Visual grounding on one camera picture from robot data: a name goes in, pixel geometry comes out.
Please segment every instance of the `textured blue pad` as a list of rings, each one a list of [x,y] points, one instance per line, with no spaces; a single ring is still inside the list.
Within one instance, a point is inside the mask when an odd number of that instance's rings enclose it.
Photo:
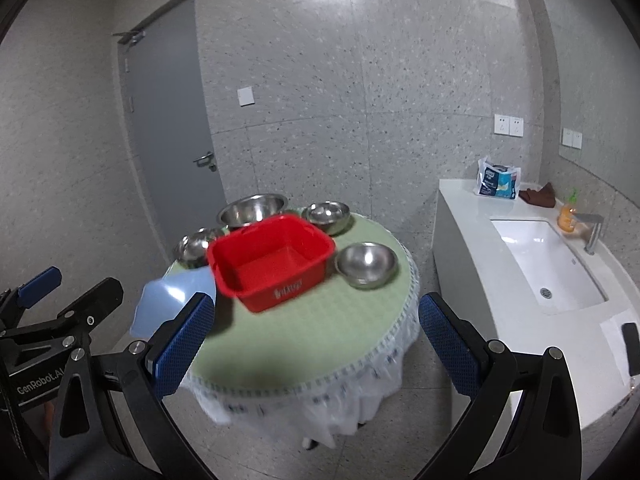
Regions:
[[[204,338],[213,327],[215,307],[205,296],[166,346],[154,365],[154,393],[158,399],[174,394]]]
[[[62,283],[62,274],[57,267],[49,267],[30,282],[18,288],[18,302],[23,308],[31,308]]]
[[[480,366],[438,305],[427,294],[420,299],[418,317],[424,333],[461,395],[473,400],[480,389]]]

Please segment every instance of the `rectangular sink basin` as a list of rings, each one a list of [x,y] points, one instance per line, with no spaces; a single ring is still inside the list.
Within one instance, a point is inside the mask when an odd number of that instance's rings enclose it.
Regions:
[[[492,220],[538,303],[564,312],[607,301],[561,235],[545,221]]]

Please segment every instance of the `stainless steel bowl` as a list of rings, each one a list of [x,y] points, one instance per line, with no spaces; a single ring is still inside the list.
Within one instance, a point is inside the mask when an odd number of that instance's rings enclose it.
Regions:
[[[241,198],[218,213],[218,223],[234,231],[281,212],[287,203],[286,197],[275,193]]]
[[[321,202],[307,207],[302,212],[302,218],[329,236],[335,236],[348,227],[351,211],[342,202]]]
[[[224,235],[222,229],[199,229],[178,242],[174,247],[174,258],[190,269],[204,267],[207,265],[209,243]]]
[[[335,270],[356,288],[378,288],[398,270],[398,257],[386,245],[363,242],[335,255]]]

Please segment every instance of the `light switch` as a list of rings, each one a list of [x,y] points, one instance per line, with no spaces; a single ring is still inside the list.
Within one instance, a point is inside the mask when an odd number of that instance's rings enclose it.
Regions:
[[[240,101],[240,106],[252,105],[255,103],[254,100],[254,90],[251,86],[247,86],[246,88],[238,89],[238,101]]]
[[[574,142],[572,142],[574,148],[582,149],[582,134],[580,132],[574,132]]]
[[[574,132],[569,128],[562,130],[562,145],[572,147],[574,145]]]
[[[509,118],[509,135],[511,137],[524,136],[524,119],[521,117]]]
[[[496,114],[494,117],[494,134],[509,135],[509,117]]]

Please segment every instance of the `faucet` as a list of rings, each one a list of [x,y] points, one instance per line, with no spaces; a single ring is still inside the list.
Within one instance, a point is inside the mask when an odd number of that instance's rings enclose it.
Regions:
[[[600,231],[602,231],[602,225],[604,224],[604,216],[602,215],[594,215],[587,213],[574,213],[574,218],[583,224],[593,224],[593,229],[591,231],[591,237],[589,241],[584,246],[584,250],[590,256],[595,254],[595,247],[600,238]]]

